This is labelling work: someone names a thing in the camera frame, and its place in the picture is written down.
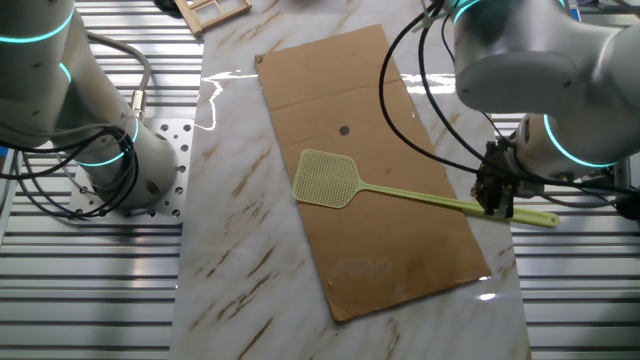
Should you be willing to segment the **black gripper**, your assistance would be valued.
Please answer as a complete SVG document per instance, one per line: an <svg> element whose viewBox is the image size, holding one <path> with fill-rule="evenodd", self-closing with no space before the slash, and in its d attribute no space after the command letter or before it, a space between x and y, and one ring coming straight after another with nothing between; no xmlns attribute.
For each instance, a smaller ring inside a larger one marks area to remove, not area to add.
<svg viewBox="0 0 640 360"><path fill-rule="evenodd" d="M486 143L484 159L478 169L472 194L480 199L484 213L493 216L498 207L498 215L503 218L514 216L514 193L516 176L507 162L509 142L494 140Z"/></svg>

